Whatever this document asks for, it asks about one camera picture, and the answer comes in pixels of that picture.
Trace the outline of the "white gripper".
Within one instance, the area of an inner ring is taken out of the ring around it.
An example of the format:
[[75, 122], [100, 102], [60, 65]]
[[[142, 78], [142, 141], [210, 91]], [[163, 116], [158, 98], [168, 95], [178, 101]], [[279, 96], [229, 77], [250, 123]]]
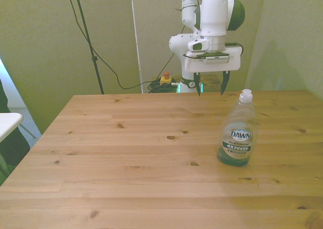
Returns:
[[204, 54], [207, 53], [204, 51], [188, 51], [184, 55], [183, 67], [187, 73], [194, 73], [194, 83], [199, 96], [201, 94], [199, 73], [223, 71], [223, 80], [220, 89], [221, 95], [223, 95], [230, 78], [230, 71], [235, 71], [240, 68], [241, 47], [226, 47], [221, 53], [198, 57], [198, 55]]

